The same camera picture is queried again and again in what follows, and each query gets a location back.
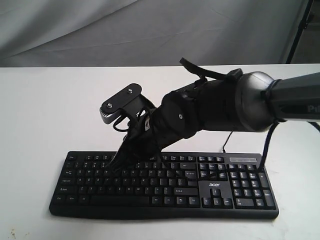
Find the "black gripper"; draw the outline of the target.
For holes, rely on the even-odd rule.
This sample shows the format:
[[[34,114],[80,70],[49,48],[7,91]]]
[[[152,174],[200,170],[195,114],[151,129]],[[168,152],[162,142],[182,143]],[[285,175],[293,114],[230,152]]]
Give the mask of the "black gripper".
[[[106,169],[119,174],[123,169],[157,157],[160,150],[193,137],[198,131],[196,100],[185,91],[166,94],[158,108],[152,109],[127,134]]]

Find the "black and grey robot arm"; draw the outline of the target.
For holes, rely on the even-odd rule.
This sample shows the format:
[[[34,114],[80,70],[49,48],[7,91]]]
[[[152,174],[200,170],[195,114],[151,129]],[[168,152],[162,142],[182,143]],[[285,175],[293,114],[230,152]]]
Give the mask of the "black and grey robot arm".
[[[320,75],[312,73],[273,79],[261,71],[227,74],[200,67],[198,79],[167,93],[160,106],[142,95],[132,83],[100,107],[103,122],[117,127],[128,119],[125,137],[108,164],[117,172],[150,157],[200,131],[267,132],[286,121],[314,124],[320,119]]]

